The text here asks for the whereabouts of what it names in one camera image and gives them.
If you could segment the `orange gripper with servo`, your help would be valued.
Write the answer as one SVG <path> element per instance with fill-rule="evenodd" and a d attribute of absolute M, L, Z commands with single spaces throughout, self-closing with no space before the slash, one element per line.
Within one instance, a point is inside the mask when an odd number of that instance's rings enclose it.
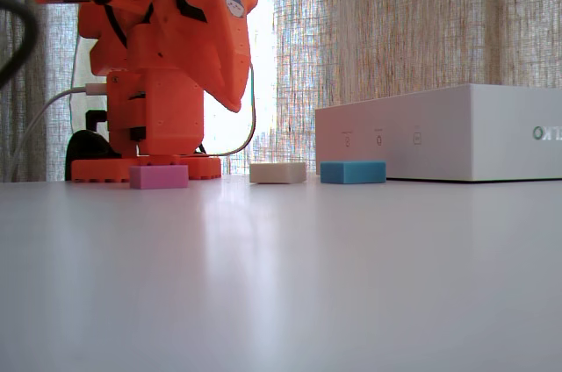
<path fill-rule="evenodd" d="M 258 0 L 112 0 L 112 7 L 143 16 L 152 9 L 164 23 L 196 11 L 205 19 L 216 46 L 201 37 L 191 37 L 185 46 L 183 71 L 203 90 L 231 112 L 241 109 L 249 64 L 248 14 Z"/>

